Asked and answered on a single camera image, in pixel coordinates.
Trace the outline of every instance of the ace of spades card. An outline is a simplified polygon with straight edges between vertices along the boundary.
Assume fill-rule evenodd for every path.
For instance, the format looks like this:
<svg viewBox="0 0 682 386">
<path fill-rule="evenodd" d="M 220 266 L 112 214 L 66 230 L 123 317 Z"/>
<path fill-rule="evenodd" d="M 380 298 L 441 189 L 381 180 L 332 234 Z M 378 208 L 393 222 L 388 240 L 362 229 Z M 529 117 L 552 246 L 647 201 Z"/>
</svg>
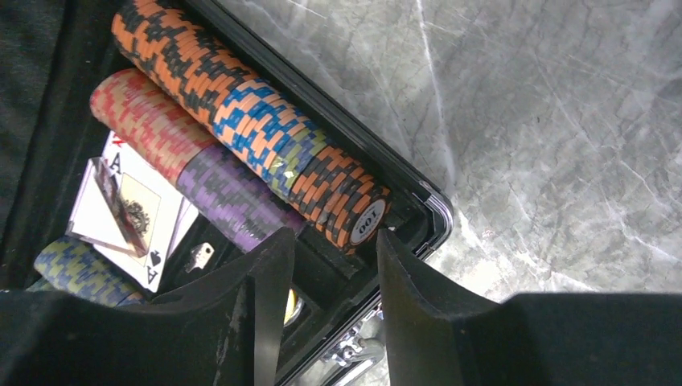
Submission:
<svg viewBox="0 0 682 386">
<path fill-rule="evenodd" d="M 119 186 L 119 195 L 149 252 L 133 257 L 95 245 L 100 253 L 126 271 L 144 288 L 156 292 L 171 240 L 176 230 L 183 196 L 154 168 L 113 134 L 102 153 Z"/>
</svg>

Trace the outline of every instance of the black case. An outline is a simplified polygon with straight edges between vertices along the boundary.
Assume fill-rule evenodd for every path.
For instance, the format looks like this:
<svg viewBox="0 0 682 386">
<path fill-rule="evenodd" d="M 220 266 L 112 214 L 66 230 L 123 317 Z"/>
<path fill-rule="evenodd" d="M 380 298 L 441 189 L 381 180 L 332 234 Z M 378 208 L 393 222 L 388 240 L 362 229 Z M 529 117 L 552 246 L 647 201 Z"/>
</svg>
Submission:
<svg viewBox="0 0 682 386">
<path fill-rule="evenodd" d="M 108 133 L 89 112 L 90 93 L 105 77 L 132 67 L 117 52 L 110 33 L 122 1 L 68 4 L 31 153 L 0 250 L 5 287 L 30 285 L 37 278 L 33 259 L 64 234 L 85 163 L 101 152 Z M 450 202 L 421 173 L 217 3 L 195 0 L 184 6 L 391 188 L 395 199 L 384 226 L 403 244 L 425 258 L 447 238 L 452 228 Z M 184 272 L 184 258 L 205 241 L 216 249 L 212 262 L 190 276 Z M 239 255 L 200 217 L 170 257 L 160 291 L 195 280 Z M 308 228 L 299 237 L 295 260 L 293 287 L 306 308 L 285 329 L 278 384 L 293 382 L 380 300 L 374 242 L 345 257 Z"/>
</svg>

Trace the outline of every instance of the marble surface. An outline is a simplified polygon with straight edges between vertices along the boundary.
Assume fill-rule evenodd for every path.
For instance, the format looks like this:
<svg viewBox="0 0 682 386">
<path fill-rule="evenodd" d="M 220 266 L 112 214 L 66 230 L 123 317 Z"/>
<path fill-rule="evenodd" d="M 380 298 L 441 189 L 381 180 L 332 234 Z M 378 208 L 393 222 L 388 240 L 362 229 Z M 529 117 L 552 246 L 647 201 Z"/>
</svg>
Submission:
<svg viewBox="0 0 682 386">
<path fill-rule="evenodd" d="M 681 0 L 222 1 L 450 196 L 446 276 L 682 292 Z"/>
</svg>

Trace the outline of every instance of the stack of poker chips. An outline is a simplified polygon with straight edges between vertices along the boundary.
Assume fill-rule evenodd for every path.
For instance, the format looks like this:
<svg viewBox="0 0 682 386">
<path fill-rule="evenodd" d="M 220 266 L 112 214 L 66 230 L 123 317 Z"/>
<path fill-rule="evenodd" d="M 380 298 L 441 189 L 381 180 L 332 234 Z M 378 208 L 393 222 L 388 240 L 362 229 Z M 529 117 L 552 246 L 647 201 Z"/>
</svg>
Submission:
<svg viewBox="0 0 682 386">
<path fill-rule="evenodd" d="M 30 290 L 61 290 L 103 306 L 142 304 L 144 298 L 91 245 L 63 236 L 49 244 L 33 267 L 43 279 Z"/>
<path fill-rule="evenodd" d="M 129 0 L 121 53 L 346 253 L 388 211 L 389 190 L 287 98 L 177 7 Z"/>
<path fill-rule="evenodd" d="M 137 69 L 104 80 L 90 109 L 242 251 L 279 228 L 303 229 L 291 206 Z"/>
</svg>

